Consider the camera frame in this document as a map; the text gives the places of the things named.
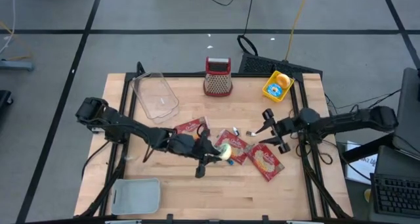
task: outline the white paper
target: white paper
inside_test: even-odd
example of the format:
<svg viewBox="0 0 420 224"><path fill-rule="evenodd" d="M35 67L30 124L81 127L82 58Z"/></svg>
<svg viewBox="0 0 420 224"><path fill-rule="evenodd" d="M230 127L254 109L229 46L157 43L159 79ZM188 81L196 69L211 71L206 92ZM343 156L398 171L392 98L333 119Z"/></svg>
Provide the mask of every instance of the white paper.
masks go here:
<svg viewBox="0 0 420 224"><path fill-rule="evenodd" d="M346 151L351 150L353 148L357 148L360 145L356 145L351 141L347 141ZM370 177L370 173L375 173L375 166L377 161L377 154L372 156L368 156L366 158L362 158L358 161L350 163L352 167L357 169L363 175ZM350 166L346 165L346 179L357 181L361 183L365 183L370 185L370 181L356 173Z"/></svg>

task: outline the red cheese grater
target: red cheese grater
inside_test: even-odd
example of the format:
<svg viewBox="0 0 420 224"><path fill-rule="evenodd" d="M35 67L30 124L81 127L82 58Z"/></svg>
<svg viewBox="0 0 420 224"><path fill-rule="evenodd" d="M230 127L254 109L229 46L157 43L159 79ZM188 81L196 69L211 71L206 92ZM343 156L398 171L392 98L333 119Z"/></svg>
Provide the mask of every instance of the red cheese grater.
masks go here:
<svg viewBox="0 0 420 224"><path fill-rule="evenodd" d="M204 93L208 96L228 96L232 92L230 58L209 58L205 60Z"/></svg>

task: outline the yellow cable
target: yellow cable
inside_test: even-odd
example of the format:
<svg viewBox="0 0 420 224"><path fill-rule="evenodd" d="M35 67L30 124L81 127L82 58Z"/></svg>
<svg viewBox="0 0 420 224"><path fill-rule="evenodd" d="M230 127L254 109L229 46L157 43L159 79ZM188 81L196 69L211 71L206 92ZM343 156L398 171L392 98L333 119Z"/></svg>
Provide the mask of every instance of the yellow cable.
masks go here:
<svg viewBox="0 0 420 224"><path fill-rule="evenodd" d="M0 26L3 28L3 29L5 29L6 31L8 31L9 33L10 33L10 37L14 37L15 38L15 40L17 40L17 42L19 43L19 44L21 44L28 52L29 52L29 55L28 56L14 56L14 57L12 57L12 58L9 58L9 59L7 59L7 60L23 60L23 59L29 59L29 58L32 58L33 57L33 54L32 54L32 51L31 51L31 48L30 47L28 47L22 40L20 40L19 38L18 38L18 36L16 35L16 34L13 34L12 33L12 30L10 30L6 25L5 25L5 23L3 23L2 21L0 21Z"/></svg>
<svg viewBox="0 0 420 224"><path fill-rule="evenodd" d="M291 28L291 33L290 33L290 38L289 38L289 45L287 46L287 52L286 52L286 56L284 57L284 60L287 60L287 57L289 56L291 42L293 41L293 32L295 31L297 20L301 16L303 6L305 5L305 1L306 0L302 0L301 6L299 7L299 10L297 11L297 15L296 15L295 21L294 21L293 26Z"/></svg>

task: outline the food package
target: food package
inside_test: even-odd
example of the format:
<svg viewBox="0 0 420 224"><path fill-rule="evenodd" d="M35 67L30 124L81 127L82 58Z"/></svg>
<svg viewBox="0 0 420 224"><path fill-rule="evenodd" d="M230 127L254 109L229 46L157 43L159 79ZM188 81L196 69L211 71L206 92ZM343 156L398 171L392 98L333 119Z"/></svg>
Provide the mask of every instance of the food package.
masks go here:
<svg viewBox="0 0 420 224"><path fill-rule="evenodd" d="M190 122L186 122L182 125L175 126L177 133L184 133L187 135L193 135L194 137L197 136L197 128L202 125L204 128L200 128L199 132L201 133L203 129L209 128L209 123L207 122L207 118L205 116L200 117L198 119L192 120Z"/></svg>
<svg viewBox="0 0 420 224"><path fill-rule="evenodd" d="M267 181L273 179L274 176L284 169L283 164L264 144L248 145L245 148L245 153Z"/></svg>
<svg viewBox="0 0 420 224"><path fill-rule="evenodd" d="M242 165L247 158L244 148L248 144L233 133L223 129L218 136L215 147L221 146L224 143L228 143L232 147L232 155L230 158Z"/></svg>

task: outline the gray plastic tray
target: gray plastic tray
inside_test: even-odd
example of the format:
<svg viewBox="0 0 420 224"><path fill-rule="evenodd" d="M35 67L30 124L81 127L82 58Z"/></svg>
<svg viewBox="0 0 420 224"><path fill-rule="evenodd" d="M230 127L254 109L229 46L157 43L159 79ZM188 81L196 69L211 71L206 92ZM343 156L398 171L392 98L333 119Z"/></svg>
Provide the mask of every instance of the gray plastic tray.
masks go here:
<svg viewBox="0 0 420 224"><path fill-rule="evenodd" d="M160 203L160 182L156 178L114 183L111 212L114 215L155 213Z"/></svg>

